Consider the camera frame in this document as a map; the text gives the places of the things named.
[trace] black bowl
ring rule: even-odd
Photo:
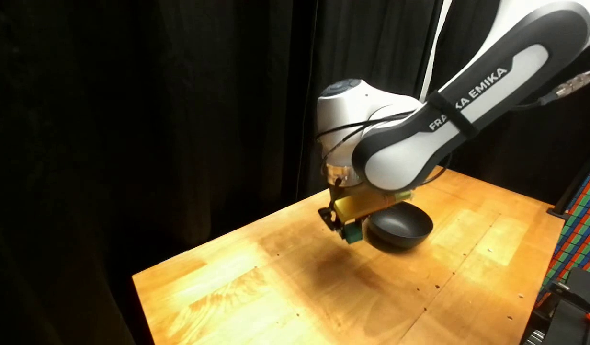
[[[431,230],[429,214],[412,203],[396,203],[368,218],[368,234],[398,249],[421,243]]]

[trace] wooden table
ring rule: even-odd
[[[347,245],[316,193],[134,276],[161,343],[517,343],[563,220],[448,170],[412,251]]]

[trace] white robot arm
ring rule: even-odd
[[[427,101],[358,78],[327,86],[316,107],[331,191],[322,218],[343,230],[404,199],[452,149],[540,92],[588,46],[590,0],[502,0],[481,50]],[[588,82],[590,71],[550,98]]]

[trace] wooden tabletop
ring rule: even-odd
[[[155,343],[517,343],[563,220],[448,170],[412,251],[347,245],[316,193],[134,276]]]

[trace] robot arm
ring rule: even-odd
[[[331,203],[362,186],[393,195],[417,188],[444,155],[538,92],[588,46],[590,0],[502,0],[481,50],[425,103],[364,80],[331,84],[318,98]]]

